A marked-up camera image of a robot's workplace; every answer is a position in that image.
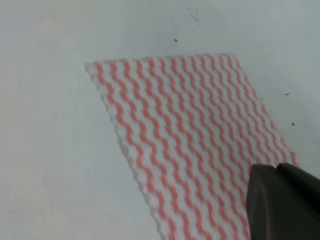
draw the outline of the white surface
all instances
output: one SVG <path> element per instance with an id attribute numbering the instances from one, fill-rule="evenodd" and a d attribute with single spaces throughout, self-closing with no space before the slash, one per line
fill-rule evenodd
<path id="1" fill-rule="evenodd" d="M 319 8 L 316 0 L 1 1 L 0 238 L 159 239 L 85 72 L 95 60 L 237 54 L 300 164 L 320 176 Z"/>

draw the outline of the white table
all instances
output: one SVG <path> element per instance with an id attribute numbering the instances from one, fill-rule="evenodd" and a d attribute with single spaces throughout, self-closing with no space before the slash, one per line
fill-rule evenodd
<path id="1" fill-rule="evenodd" d="M 236 54 L 302 167 L 320 176 L 319 8 L 316 0 L 1 1 L 0 239 L 160 238 L 85 71 L 96 60 Z"/>

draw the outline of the red and white striped cloth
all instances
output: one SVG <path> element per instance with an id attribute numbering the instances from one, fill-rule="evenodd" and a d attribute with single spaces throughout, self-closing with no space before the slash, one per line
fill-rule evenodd
<path id="1" fill-rule="evenodd" d="M 249 239 L 250 166 L 296 159 L 237 58 L 109 60 L 87 70 L 162 238 Z"/>

